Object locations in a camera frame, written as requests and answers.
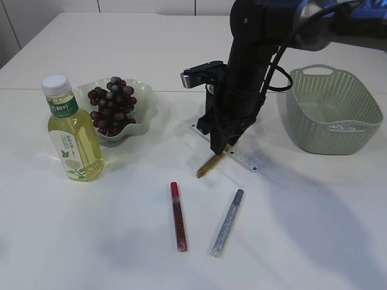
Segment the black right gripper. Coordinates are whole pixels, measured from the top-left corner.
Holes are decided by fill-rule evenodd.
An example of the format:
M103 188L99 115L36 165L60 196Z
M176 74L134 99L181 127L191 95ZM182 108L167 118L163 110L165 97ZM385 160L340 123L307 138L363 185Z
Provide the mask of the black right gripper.
M232 85L228 67L224 80L215 87L213 106L199 118L197 129L210 135L210 148L220 155L227 144L238 141L245 132L242 127L246 124L241 119L252 113L258 92Z

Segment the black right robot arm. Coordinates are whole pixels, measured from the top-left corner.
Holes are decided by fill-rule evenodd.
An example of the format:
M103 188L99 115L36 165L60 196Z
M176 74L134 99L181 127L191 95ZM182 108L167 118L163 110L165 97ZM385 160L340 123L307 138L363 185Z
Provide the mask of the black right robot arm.
M221 154L256 120L287 48L319 51L332 42L384 50L385 1L236 1L227 63L213 61L182 73L186 87L215 87L197 127Z

